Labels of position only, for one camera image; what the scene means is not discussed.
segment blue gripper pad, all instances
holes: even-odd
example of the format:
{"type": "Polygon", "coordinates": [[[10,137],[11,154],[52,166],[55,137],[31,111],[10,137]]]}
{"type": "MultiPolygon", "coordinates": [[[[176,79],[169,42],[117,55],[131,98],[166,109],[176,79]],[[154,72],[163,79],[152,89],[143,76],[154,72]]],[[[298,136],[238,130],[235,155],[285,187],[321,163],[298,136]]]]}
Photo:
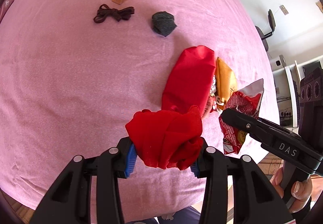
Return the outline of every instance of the blue gripper pad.
{"type": "Polygon", "coordinates": [[[135,168],[136,160],[137,160],[137,152],[135,149],[135,145],[132,144],[129,148],[127,159],[126,159],[125,175],[127,178],[133,172],[133,169],[135,168]]]}
{"type": "Polygon", "coordinates": [[[195,161],[192,165],[191,165],[191,171],[194,173],[194,176],[197,177],[200,173],[200,169],[199,166],[197,164],[197,161],[195,161]]]}

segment human hand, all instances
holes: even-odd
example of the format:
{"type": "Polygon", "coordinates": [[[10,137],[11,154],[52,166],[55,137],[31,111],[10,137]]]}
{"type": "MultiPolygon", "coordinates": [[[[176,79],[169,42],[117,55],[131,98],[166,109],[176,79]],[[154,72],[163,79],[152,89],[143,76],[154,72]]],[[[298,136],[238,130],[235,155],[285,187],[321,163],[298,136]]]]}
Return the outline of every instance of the human hand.
{"type": "MultiPolygon", "coordinates": [[[[278,192],[280,197],[284,196],[284,190],[281,188],[280,183],[283,180],[283,168],[278,169],[275,175],[271,178],[270,182],[274,186],[275,190],[278,192]]],[[[296,181],[291,190],[291,194],[296,200],[289,209],[290,213],[295,213],[300,211],[305,207],[312,193],[312,180],[311,178],[304,180],[303,182],[296,181]]]]}

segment pink fabric surface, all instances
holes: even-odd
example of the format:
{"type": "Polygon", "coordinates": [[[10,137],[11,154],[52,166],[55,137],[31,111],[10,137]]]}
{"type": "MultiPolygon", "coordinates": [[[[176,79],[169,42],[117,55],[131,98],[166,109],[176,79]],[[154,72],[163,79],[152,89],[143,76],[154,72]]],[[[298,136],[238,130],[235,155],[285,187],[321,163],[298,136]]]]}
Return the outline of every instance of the pink fabric surface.
{"type": "MultiPolygon", "coordinates": [[[[160,109],[180,53],[197,45],[232,68],[239,88],[264,78],[260,116],[279,122],[269,61],[239,0],[15,0],[0,24],[0,187],[36,208],[73,156],[98,156],[127,135],[136,111],[160,109]],[[135,14],[95,24],[103,3],[133,6],[135,14]],[[178,25],[166,38],[151,30],[158,11],[178,25]]],[[[223,151],[215,112],[202,136],[223,151]]],[[[242,154],[259,162],[266,151],[247,137],[242,154]]],[[[189,169],[148,168],[138,159],[119,181],[125,221],[192,205],[204,187],[189,169]]]]}

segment black office chair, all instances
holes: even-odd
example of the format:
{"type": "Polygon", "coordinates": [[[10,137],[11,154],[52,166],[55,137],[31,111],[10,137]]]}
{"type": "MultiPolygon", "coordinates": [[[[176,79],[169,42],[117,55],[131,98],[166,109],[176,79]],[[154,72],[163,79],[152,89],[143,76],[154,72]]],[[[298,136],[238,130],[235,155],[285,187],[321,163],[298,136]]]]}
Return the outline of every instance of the black office chair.
{"type": "Polygon", "coordinates": [[[269,26],[271,28],[271,32],[266,35],[264,35],[264,33],[260,30],[260,28],[258,26],[256,26],[257,32],[264,44],[264,48],[265,48],[266,52],[268,51],[268,48],[269,48],[266,39],[273,35],[275,28],[276,28],[275,18],[274,18],[273,12],[271,10],[268,11],[268,21],[269,21],[269,26]]]}
{"type": "Polygon", "coordinates": [[[268,21],[269,21],[269,26],[271,28],[271,32],[264,35],[264,37],[261,38],[261,40],[267,39],[268,37],[271,37],[274,34],[276,23],[275,23],[273,12],[271,10],[268,11],[268,21]]]}

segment picture on wall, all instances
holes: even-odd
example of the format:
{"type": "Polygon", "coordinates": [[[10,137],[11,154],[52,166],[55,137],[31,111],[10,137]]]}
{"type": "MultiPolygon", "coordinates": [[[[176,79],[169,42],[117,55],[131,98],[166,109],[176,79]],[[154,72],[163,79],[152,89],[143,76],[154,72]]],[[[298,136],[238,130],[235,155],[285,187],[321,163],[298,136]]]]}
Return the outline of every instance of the picture on wall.
{"type": "Polygon", "coordinates": [[[321,2],[317,2],[316,5],[321,9],[321,12],[323,13],[323,6],[321,2]]]}

